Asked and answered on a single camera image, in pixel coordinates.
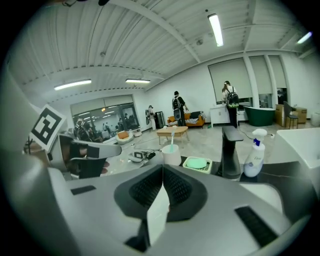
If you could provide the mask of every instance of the cardboard box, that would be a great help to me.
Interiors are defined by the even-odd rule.
[[[275,122],[280,126],[284,126],[284,114],[285,114],[284,105],[282,104],[275,105],[274,118],[275,118]]]
[[[298,112],[292,111],[291,114],[297,116]],[[289,129],[289,124],[290,124],[290,118],[287,117],[286,123],[283,124],[282,126],[283,127],[285,126],[285,129]],[[297,125],[298,125],[298,119],[291,119],[290,129],[297,129]]]
[[[304,107],[296,107],[295,111],[298,115],[298,124],[305,124],[307,121],[307,109]]]

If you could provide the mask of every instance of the black backpack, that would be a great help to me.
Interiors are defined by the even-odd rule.
[[[173,110],[179,110],[180,107],[181,107],[181,103],[180,103],[180,100],[178,100],[179,97],[175,97],[173,100],[172,100],[172,108]]]
[[[226,97],[226,105],[230,109],[236,109],[239,107],[239,96],[235,93],[235,88],[232,86],[232,92],[226,89],[229,93]]]

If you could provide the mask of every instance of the sponge holder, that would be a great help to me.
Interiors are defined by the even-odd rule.
[[[190,159],[205,159],[206,160],[206,165],[205,167],[201,168],[201,169],[195,169],[195,168],[191,168],[187,166],[188,160]],[[207,158],[202,158],[202,157],[195,157],[195,156],[189,156],[183,163],[182,165],[184,168],[193,170],[193,171],[198,171],[200,173],[203,174],[210,174],[211,173],[211,168],[212,168],[212,160],[207,159]]]

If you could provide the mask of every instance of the window blind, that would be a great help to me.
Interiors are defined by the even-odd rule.
[[[269,59],[275,76],[276,87],[287,88],[284,69],[279,56],[270,56]]]
[[[104,99],[104,105],[106,107],[126,104],[126,103],[133,103],[132,95],[124,95],[124,96],[116,96],[116,97],[108,97]]]
[[[77,115],[83,112],[88,112],[91,110],[102,109],[105,107],[105,102],[103,98],[98,98],[94,100],[88,100],[71,105],[72,115]]]
[[[104,107],[111,107],[120,104],[133,103],[131,95],[115,96],[108,98],[97,98],[71,105],[72,115],[77,115],[83,112],[88,112]]]
[[[264,56],[250,57],[259,94],[272,94],[272,84]]]
[[[229,81],[231,86],[234,86],[240,99],[252,97],[248,72],[242,58],[210,65],[208,68],[217,101],[222,98],[225,81]]]

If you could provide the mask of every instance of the fluorescent light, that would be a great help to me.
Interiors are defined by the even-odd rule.
[[[208,19],[209,19],[211,26],[212,26],[212,29],[213,29],[216,45],[218,47],[223,46],[224,41],[222,39],[222,33],[221,33],[221,27],[220,27],[218,15],[216,15],[216,14],[209,15]]]
[[[150,80],[143,80],[143,79],[126,79],[126,83],[140,83],[140,84],[149,84]]]
[[[91,79],[82,80],[82,81],[78,81],[78,82],[66,83],[63,85],[56,86],[56,87],[54,87],[54,89],[56,91],[58,91],[58,90],[62,90],[62,89],[68,88],[68,87],[81,86],[81,85],[87,85],[87,84],[91,84]]]
[[[87,115],[87,114],[90,114],[90,112],[86,112],[86,113],[80,114],[79,116],[84,116],[84,115]]]
[[[297,43],[298,43],[298,44],[302,44],[302,43],[304,43],[306,40],[308,40],[311,36],[312,36],[312,32],[308,32],[308,33],[306,33],[303,37],[301,37]]]

